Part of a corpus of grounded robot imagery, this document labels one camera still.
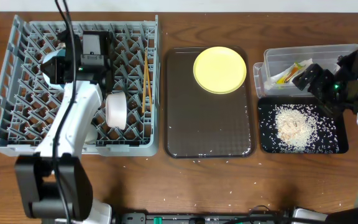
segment wooden tabletop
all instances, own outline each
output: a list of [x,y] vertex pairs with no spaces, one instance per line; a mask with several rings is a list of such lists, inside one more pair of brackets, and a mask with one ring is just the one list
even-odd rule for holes
[[[0,12],[0,71],[14,14]],[[60,20],[57,13],[18,15],[25,21]],[[73,13],[72,18],[153,21],[154,16],[155,13],[97,12]],[[358,44],[358,14],[159,13],[158,16],[163,30],[163,55],[172,47],[237,45],[248,54],[249,68],[263,61],[266,49]],[[256,104],[254,81],[251,86]],[[163,86],[161,89],[163,97],[165,90]],[[163,116],[160,113],[160,129]],[[161,131],[160,149],[153,157],[83,156],[82,163],[94,196],[121,212],[245,213],[256,205],[274,210],[298,205],[330,213],[352,208],[358,189],[356,117],[346,111],[345,120],[349,140],[349,151],[345,154],[267,154],[258,146],[247,159],[172,159],[163,150]],[[0,223],[39,223],[24,215],[13,169],[15,160],[0,154]]]

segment round yellow plate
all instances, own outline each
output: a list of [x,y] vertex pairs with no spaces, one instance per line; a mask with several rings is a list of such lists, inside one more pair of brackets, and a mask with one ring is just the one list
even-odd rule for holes
[[211,47],[196,58],[193,66],[197,83],[206,91],[225,94],[238,89],[247,76],[242,57],[227,47]]

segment black tray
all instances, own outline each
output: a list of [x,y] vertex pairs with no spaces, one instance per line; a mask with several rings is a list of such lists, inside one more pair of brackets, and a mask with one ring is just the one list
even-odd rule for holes
[[174,158],[247,157],[255,149],[249,64],[240,88],[218,95],[193,75],[196,57],[207,47],[175,48],[165,56],[164,149]]
[[266,152],[272,153],[292,153],[284,152],[284,148],[280,148],[278,143],[282,140],[277,137],[277,129],[274,128],[275,123],[275,106],[279,105],[313,105],[314,109],[310,110],[312,113],[318,114],[319,121],[322,122],[320,127],[331,125],[335,126],[334,130],[331,128],[329,131],[318,129],[317,135],[319,139],[314,142],[314,147],[306,147],[305,151],[296,153],[345,153],[349,149],[347,143],[346,129],[343,116],[336,119],[328,118],[325,116],[322,109],[319,107],[318,101],[314,97],[266,97],[258,101],[258,114],[259,114],[259,136],[260,146]]

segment gray dish rack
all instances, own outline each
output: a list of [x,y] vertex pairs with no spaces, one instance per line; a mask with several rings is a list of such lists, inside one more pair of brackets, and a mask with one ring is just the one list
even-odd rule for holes
[[[115,43],[113,92],[127,96],[125,130],[109,128],[104,103],[92,124],[98,131],[95,144],[85,144],[83,154],[102,156],[152,156],[158,151],[160,107],[160,31],[155,21],[73,22],[82,38],[84,30],[112,32]],[[50,129],[63,98],[49,87],[39,70],[48,53],[60,48],[57,33],[64,22],[24,22],[15,16],[0,75],[0,152],[8,156],[32,154]],[[146,97],[142,114],[144,57],[147,49],[152,99]]]

